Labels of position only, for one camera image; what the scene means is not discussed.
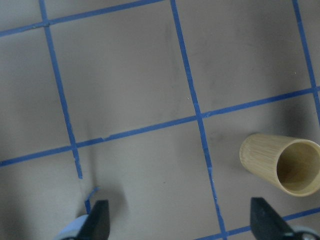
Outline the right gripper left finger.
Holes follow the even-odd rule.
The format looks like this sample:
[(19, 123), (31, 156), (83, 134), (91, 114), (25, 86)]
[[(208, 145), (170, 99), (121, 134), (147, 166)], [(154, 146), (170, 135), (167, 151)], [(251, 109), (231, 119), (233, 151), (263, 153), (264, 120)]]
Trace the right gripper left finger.
[(110, 230), (109, 201), (97, 200), (75, 239), (107, 240)]

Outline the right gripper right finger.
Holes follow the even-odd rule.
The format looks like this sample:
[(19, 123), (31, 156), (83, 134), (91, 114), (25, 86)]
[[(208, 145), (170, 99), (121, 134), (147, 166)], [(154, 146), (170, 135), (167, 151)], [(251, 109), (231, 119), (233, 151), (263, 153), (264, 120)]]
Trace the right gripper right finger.
[(294, 230), (263, 197), (250, 200), (250, 229), (256, 240), (295, 240)]

